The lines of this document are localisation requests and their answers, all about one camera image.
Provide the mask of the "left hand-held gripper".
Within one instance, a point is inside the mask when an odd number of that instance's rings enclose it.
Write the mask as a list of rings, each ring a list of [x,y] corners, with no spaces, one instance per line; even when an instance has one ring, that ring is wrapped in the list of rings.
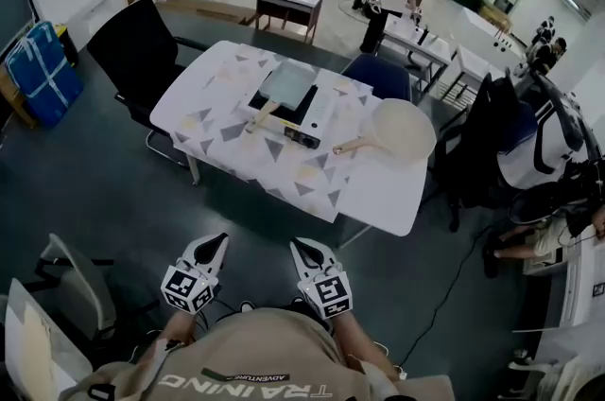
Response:
[[[166,302],[188,314],[198,314],[220,292],[220,273],[229,246],[227,234],[206,235],[192,241],[161,284]]]

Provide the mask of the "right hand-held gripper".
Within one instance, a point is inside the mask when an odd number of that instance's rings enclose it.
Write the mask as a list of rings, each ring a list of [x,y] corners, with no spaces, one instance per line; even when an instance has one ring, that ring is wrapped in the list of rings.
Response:
[[[334,252],[316,240],[294,237],[290,251],[301,281],[303,298],[323,320],[330,320],[353,309],[349,279]]]

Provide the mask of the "white black induction cooker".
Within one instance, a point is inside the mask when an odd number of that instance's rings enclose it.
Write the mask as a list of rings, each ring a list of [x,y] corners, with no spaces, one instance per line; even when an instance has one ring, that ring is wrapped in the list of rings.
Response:
[[[251,119],[267,101],[258,90],[247,94],[243,100],[244,110]],[[334,111],[335,100],[333,92],[313,84],[295,111],[279,107],[258,128],[272,131],[305,148],[318,149]]]

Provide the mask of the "grey square griddle pan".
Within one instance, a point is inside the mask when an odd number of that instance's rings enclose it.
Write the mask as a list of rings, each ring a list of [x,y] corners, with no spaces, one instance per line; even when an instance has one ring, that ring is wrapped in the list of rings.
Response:
[[[290,61],[282,61],[264,80],[258,93],[267,101],[246,126],[254,132],[279,107],[295,111],[316,79],[316,73]]]

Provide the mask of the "person's left forearm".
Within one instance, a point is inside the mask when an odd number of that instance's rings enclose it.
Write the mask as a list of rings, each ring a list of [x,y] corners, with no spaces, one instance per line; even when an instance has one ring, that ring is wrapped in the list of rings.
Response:
[[[175,341],[187,346],[201,340],[208,330],[208,324],[201,314],[177,310],[168,320],[157,340]]]

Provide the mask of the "person's right forearm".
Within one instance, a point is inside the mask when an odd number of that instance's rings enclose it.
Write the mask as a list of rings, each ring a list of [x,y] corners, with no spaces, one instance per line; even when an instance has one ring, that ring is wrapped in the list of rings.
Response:
[[[331,322],[338,347],[350,366],[357,367],[361,361],[369,362],[391,381],[399,380],[399,374],[393,364],[366,334],[352,311],[335,316]]]

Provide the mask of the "person's beige shirt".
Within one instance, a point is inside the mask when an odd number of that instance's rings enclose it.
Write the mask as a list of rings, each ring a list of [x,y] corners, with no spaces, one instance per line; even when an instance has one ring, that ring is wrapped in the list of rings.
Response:
[[[245,306],[190,345],[156,339],[136,363],[102,366],[59,400],[455,401],[446,375],[391,381],[369,362],[350,366],[333,326],[301,309]]]

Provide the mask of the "gray chair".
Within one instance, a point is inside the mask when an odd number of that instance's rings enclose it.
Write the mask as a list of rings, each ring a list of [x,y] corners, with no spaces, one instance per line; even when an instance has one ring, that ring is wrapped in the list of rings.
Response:
[[[109,341],[118,329],[159,306],[157,300],[140,305],[120,316],[106,281],[111,258],[90,258],[68,245],[58,235],[48,235],[48,244],[36,264],[41,281],[33,290],[55,291],[57,309],[92,345]]]

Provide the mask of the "blue chair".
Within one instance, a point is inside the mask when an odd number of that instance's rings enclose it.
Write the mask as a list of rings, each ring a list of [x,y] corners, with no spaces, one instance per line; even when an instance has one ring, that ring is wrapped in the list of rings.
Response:
[[[372,54],[360,54],[341,72],[372,87],[372,94],[378,98],[412,100],[409,73],[405,67]]]

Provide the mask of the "black chair with dark jacket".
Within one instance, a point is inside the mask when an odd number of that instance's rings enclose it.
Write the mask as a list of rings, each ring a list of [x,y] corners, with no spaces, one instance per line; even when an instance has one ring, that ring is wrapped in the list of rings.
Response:
[[[458,122],[441,129],[435,147],[433,175],[439,192],[446,195],[451,220],[459,228],[459,210],[507,205],[518,191],[506,183],[498,157],[533,138],[538,121],[532,108],[519,99],[509,74],[481,82],[475,101]]]

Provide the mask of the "blue woven bag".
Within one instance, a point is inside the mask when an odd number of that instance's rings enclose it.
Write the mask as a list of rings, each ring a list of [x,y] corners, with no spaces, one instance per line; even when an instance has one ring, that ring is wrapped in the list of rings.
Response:
[[[55,127],[83,91],[55,28],[47,21],[36,24],[11,49],[5,66],[27,106],[46,128]]]

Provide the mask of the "white desk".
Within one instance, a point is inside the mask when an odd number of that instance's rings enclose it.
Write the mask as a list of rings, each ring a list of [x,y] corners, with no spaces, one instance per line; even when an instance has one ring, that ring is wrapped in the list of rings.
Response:
[[[498,79],[503,78],[505,72],[459,44],[451,63],[441,76],[437,97],[459,108],[471,105],[475,101],[483,79],[488,75],[492,79]]]
[[[428,26],[416,25],[405,16],[389,16],[381,45],[393,45],[392,51],[401,55],[405,68],[417,79],[419,99],[432,91],[455,55],[450,44]]]

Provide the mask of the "white black office chair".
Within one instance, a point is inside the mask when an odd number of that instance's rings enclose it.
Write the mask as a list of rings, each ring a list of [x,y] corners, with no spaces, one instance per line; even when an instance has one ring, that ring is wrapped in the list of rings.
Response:
[[[516,86],[535,130],[497,157],[505,185],[516,193],[510,220],[526,225],[605,204],[605,153],[574,95],[528,73]]]

